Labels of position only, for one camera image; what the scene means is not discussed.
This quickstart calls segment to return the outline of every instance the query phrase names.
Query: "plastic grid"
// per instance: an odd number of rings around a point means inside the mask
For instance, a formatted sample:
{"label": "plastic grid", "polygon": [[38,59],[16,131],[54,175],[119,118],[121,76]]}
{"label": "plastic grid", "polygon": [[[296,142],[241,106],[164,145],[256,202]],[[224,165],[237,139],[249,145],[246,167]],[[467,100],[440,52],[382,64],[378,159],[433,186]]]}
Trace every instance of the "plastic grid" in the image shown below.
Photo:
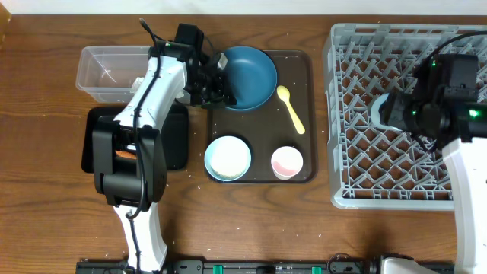
{"label": "plastic grid", "polygon": [[[412,34],[425,29],[422,26],[407,27],[412,29]],[[426,27],[423,33],[431,35],[433,29]],[[404,27],[400,28],[398,35],[404,30]],[[437,46],[436,43],[426,43],[418,48],[417,44],[408,43],[408,38],[410,36],[404,41],[399,40],[400,45],[387,39],[376,45],[370,37],[364,39],[370,40],[366,43],[351,38],[345,45],[334,47],[339,144],[342,146],[340,191],[342,198],[357,199],[357,208],[361,207],[359,199],[452,200],[450,180],[441,154],[424,152],[407,133],[374,127],[368,115],[367,106],[375,97],[394,90],[412,92],[416,84],[412,70]],[[479,57],[479,102],[487,100],[485,38],[467,38],[449,45],[441,53],[476,54]],[[432,145],[431,140],[422,140],[428,148]],[[394,208],[387,204],[382,206]],[[425,209],[424,204],[418,204],[417,209]]]}

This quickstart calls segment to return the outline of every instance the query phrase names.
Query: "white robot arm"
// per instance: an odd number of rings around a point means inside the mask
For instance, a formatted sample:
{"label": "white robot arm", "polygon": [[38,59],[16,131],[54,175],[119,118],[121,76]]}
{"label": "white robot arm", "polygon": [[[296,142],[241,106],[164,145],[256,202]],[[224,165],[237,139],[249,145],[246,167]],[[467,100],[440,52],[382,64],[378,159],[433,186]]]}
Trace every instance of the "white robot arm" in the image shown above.
{"label": "white robot arm", "polygon": [[[447,44],[475,33],[467,33],[439,46],[416,69],[418,79],[412,94],[389,93],[379,106],[380,124],[436,139],[450,174],[457,225],[455,273],[487,273],[487,104],[478,104],[477,56],[436,55]],[[383,274],[429,273],[413,261],[390,258],[381,266]]]}
{"label": "white robot arm", "polygon": [[141,23],[154,41],[147,73],[121,113],[112,119],[102,116],[95,124],[93,166],[97,191],[122,221],[129,267],[158,272],[167,253],[158,214],[167,179],[161,141],[167,114],[178,94],[189,95],[193,106],[207,108],[233,105],[236,100],[224,73],[226,57],[202,53],[201,30],[180,24],[174,42],[155,42],[146,23]]}

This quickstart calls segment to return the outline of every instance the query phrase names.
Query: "dish rack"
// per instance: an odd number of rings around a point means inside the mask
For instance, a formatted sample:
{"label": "dish rack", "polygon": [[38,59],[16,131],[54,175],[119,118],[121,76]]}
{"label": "dish rack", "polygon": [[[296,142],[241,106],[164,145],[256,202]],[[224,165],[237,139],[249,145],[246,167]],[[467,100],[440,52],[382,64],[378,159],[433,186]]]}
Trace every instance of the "dish rack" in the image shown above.
{"label": "dish rack", "polygon": [[[368,104],[383,93],[412,92],[412,71],[436,46],[487,26],[336,24],[323,48],[328,103],[328,169],[338,208],[453,210],[441,153],[408,133],[374,127]],[[459,40],[441,53],[479,57],[479,102],[487,100],[487,37]],[[432,140],[422,138],[427,148]]]}

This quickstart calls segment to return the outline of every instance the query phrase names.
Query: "wood grain surface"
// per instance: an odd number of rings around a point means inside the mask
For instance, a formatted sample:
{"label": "wood grain surface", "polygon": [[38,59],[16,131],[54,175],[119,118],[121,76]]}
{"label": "wood grain surface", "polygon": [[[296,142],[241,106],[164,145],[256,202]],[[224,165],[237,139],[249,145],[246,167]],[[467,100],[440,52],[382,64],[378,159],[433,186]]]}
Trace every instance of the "wood grain surface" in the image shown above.
{"label": "wood grain surface", "polygon": [[7,30],[8,22],[10,21],[11,14],[7,9],[0,3],[0,48],[2,47],[4,41],[4,34]]}
{"label": "wood grain surface", "polygon": [[[75,87],[81,50],[148,45],[139,16],[14,15],[0,51],[0,272],[73,273],[85,258],[120,260],[120,221],[81,171],[86,114],[97,103]],[[223,185],[204,172],[206,113],[190,109],[187,169],[169,174],[160,202],[171,256],[207,260],[328,260],[382,252],[454,260],[451,212],[335,208],[329,198],[321,49],[336,23],[486,24],[476,17],[145,16],[173,37],[197,24],[219,49],[300,49],[313,60],[319,172],[305,185]]]}

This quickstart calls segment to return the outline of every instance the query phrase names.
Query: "blue plate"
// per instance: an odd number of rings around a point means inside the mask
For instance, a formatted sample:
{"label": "blue plate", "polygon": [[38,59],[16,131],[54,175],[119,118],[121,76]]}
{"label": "blue plate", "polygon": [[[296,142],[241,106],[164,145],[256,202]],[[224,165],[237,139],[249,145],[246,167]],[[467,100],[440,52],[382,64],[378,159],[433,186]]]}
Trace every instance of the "blue plate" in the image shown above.
{"label": "blue plate", "polygon": [[277,86],[277,71],[272,60],[262,51],[249,46],[226,49],[225,67],[237,105],[230,110],[252,110],[264,104]]}

